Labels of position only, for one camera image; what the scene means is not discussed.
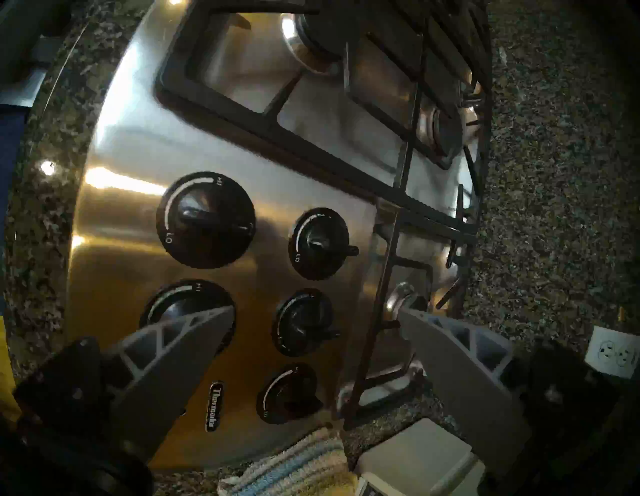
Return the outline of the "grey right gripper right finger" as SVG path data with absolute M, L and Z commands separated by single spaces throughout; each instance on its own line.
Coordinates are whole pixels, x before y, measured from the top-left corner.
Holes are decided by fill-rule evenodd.
M 397 320 L 488 484 L 563 482 L 603 446 L 620 393 L 574 350 L 544 338 L 519 349 L 487 328 L 408 307 Z

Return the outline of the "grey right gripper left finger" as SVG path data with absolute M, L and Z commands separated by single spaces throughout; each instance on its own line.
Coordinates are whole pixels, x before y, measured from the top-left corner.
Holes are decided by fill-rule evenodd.
M 102 351 L 95 337 L 66 345 L 13 397 L 36 426 L 151 460 L 183 413 L 234 323 L 233 306 L 159 321 Z

